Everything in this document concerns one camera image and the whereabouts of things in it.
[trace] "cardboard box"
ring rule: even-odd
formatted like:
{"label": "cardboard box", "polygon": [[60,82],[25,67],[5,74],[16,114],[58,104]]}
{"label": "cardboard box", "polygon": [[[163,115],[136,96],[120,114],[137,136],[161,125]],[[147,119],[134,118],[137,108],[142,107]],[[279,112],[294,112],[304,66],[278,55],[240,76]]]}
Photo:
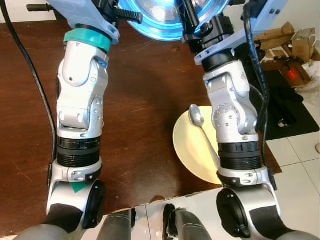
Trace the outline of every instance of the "cardboard box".
{"label": "cardboard box", "polygon": [[292,38],[292,53],[295,58],[309,62],[315,52],[316,29],[307,28],[298,31]]}
{"label": "cardboard box", "polygon": [[307,72],[301,63],[296,60],[278,60],[262,63],[262,69],[268,71],[280,71],[292,88],[301,87],[311,82]]}
{"label": "cardboard box", "polygon": [[268,30],[265,33],[255,36],[254,40],[261,41],[262,50],[269,50],[286,44],[294,34],[294,27],[290,22],[287,22],[282,28]]}

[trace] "dark wooden surface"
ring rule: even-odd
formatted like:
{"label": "dark wooden surface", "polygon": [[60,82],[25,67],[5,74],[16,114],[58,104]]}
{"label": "dark wooden surface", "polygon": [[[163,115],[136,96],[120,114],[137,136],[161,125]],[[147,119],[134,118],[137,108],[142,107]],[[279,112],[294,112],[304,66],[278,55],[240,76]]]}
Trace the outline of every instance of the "dark wooden surface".
{"label": "dark wooden surface", "polygon": [[[56,76],[69,27],[58,21],[15,27],[55,113]],[[219,187],[192,175],[172,143],[174,124],[189,105],[210,104],[202,67],[195,66],[188,46],[180,42],[148,39],[127,23],[121,23],[120,34],[120,43],[109,53],[104,97],[100,179],[107,186],[105,213]],[[51,149],[51,129],[35,80],[1,24],[0,237],[45,218]]]}

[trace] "metal spoon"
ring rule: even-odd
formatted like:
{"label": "metal spoon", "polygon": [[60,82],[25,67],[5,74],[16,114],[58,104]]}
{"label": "metal spoon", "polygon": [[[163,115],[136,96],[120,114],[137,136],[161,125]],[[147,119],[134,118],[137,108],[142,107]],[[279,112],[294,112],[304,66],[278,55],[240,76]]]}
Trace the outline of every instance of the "metal spoon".
{"label": "metal spoon", "polygon": [[206,139],[206,143],[210,149],[211,156],[214,160],[216,167],[218,168],[220,166],[220,158],[219,158],[218,154],[216,153],[214,147],[212,146],[212,144],[211,144],[211,142],[210,142],[210,140],[209,140],[209,138],[203,128],[203,125],[205,123],[205,118],[204,118],[204,116],[202,116],[201,110],[197,105],[195,105],[195,104],[190,105],[189,118],[190,118],[191,123],[194,126],[199,127],[202,130],[202,133]]}

